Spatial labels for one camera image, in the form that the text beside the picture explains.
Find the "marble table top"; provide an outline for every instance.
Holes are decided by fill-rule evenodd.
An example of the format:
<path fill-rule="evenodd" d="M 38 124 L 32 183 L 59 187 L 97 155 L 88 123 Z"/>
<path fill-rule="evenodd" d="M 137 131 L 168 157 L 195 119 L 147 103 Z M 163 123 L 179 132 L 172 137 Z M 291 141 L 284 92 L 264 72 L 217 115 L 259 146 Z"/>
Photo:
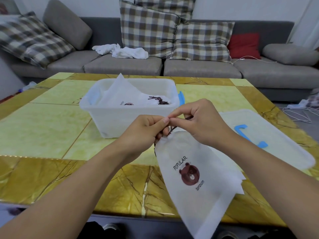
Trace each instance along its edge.
<path fill-rule="evenodd" d="M 79 101 L 100 79 L 117 75 L 58 73 L 0 104 L 0 202 L 31 205 L 61 183 L 114 139 L 103 139 Z M 245 79 L 166 78 L 176 83 L 186 102 L 209 99 L 220 112 L 250 109 L 311 153 L 317 164 L 304 172 L 319 179 L 319 146 Z M 222 222 L 285 226 L 247 180 Z M 175 217 L 154 148 L 124 166 L 111 180 L 95 213 L 134 217 Z"/>

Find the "white towel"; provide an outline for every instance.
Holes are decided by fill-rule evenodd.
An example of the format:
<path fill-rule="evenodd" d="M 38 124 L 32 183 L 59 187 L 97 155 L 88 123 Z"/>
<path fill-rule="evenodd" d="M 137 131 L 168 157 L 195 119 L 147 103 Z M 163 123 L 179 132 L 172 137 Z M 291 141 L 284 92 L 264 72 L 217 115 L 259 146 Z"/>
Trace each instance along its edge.
<path fill-rule="evenodd" d="M 105 44 L 100 46 L 93 46 L 92 48 L 98 54 L 105 55 L 108 53 L 112 54 L 114 58 L 134 58 L 145 60 L 148 58 L 148 52 L 146 52 L 143 48 L 121 48 L 119 44 Z"/>

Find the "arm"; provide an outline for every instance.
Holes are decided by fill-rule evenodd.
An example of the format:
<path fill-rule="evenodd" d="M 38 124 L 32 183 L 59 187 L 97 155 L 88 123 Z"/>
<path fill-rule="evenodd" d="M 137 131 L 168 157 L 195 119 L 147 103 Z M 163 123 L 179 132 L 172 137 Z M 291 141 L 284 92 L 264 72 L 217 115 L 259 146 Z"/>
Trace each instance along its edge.
<path fill-rule="evenodd" d="M 176 118 L 181 114 L 194 117 Z M 319 181 L 239 136 L 206 99 L 185 104 L 168 117 L 170 125 L 232 158 L 299 239 L 319 238 Z"/>
<path fill-rule="evenodd" d="M 0 228 L 0 238 L 77 238 L 115 173 L 147 150 L 163 129 L 167 133 L 168 122 L 161 116 L 136 118 L 118 140 Z"/>

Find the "red pillow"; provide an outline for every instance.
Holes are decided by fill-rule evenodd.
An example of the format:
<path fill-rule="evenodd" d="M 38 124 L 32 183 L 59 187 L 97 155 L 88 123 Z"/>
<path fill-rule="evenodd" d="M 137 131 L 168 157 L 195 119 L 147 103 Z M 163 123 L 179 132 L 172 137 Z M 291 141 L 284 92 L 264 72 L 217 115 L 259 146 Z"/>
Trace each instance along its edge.
<path fill-rule="evenodd" d="M 259 33 L 234 34 L 231 36 L 227 48 L 232 59 L 240 59 L 244 56 L 253 56 L 260 60 Z"/>

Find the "hand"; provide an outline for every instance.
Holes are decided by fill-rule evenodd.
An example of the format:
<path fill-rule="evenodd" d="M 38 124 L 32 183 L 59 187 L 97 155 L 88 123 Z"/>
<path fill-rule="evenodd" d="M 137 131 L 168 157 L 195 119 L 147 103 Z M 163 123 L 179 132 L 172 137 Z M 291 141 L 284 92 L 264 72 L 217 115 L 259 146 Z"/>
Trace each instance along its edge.
<path fill-rule="evenodd" d="M 152 115 L 139 115 L 125 132 L 115 141 L 127 153 L 125 163 L 137 159 L 149 149 L 155 140 L 169 133 L 169 118 Z"/>
<path fill-rule="evenodd" d="M 178 126 L 188 131 L 198 142 L 218 149 L 223 143 L 236 136 L 236 133 L 224 122 L 213 103 L 201 99 L 187 103 L 175 109 L 168 116 L 171 126 Z"/>

